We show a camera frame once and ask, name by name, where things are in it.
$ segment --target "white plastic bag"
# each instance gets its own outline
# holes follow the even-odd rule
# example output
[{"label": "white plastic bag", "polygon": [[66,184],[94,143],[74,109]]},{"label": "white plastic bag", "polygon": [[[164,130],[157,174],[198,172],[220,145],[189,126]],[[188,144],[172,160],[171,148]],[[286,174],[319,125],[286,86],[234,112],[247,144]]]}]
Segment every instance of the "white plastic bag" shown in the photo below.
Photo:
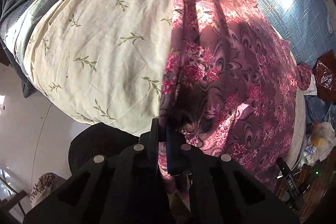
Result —
[{"label": "white plastic bag", "polygon": [[302,163],[313,166],[317,160],[325,160],[335,145],[335,131],[331,123],[322,122],[318,124],[308,139]]},{"label": "white plastic bag", "polygon": [[310,85],[308,89],[303,90],[303,95],[317,95],[315,76],[311,74]]}]

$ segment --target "brown plastic wrapper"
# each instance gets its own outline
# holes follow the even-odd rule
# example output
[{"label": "brown plastic wrapper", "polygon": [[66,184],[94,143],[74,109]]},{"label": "brown plastic wrapper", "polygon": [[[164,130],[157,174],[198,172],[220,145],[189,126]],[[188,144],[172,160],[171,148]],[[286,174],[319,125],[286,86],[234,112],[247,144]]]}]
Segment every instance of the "brown plastic wrapper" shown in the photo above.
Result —
[{"label": "brown plastic wrapper", "polygon": [[336,58],[332,50],[318,58],[313,74],[318,97],[323,101],[336,101]]}]

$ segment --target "floral blanket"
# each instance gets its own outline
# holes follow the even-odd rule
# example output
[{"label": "floral blanket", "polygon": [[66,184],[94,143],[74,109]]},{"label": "floral blanket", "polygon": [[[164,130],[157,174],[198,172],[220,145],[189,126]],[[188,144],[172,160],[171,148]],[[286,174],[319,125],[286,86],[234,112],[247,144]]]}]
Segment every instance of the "floral blanket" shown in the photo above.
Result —
[{"label": "floral blanket", "polygon": [[[230,154],[270,189],[291,145],[297,86],[311,71],[290,57],[254,0],[174,0],[159,121],[177,122],[204,153]],[[165,144],[159,165],[168,191]]]}]

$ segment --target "white floor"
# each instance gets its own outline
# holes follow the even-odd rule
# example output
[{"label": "white floor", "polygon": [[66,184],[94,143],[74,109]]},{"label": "white floor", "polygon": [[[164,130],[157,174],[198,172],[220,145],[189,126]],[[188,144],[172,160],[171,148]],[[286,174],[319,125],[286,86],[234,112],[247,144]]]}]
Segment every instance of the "white floor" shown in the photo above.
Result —
[{"label": "white floor", "polygon": [[0,169],[8,167],[28,193],[46,172],[70,177],[70,142],[89,126],[74,121],[39,92],[25,99],[19,77],[2,64],[0,96],[5,96],[0,109]]}]

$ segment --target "black device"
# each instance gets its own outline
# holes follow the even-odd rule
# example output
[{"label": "black device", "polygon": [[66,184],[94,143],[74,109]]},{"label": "black device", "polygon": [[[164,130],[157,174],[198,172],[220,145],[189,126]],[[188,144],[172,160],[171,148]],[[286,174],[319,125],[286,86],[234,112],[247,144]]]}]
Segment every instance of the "black device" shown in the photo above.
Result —
[{"label": "black device", "polygon": [[[158,169],[158,128],[153,119],[151,131],[138,144],[111,158],[95,156],[23,223],[175,223]],[[171,128],[165,134],[168,172],[190,180],[188,223],[299,223],[285,203],[229,155],[206,155]]]}]

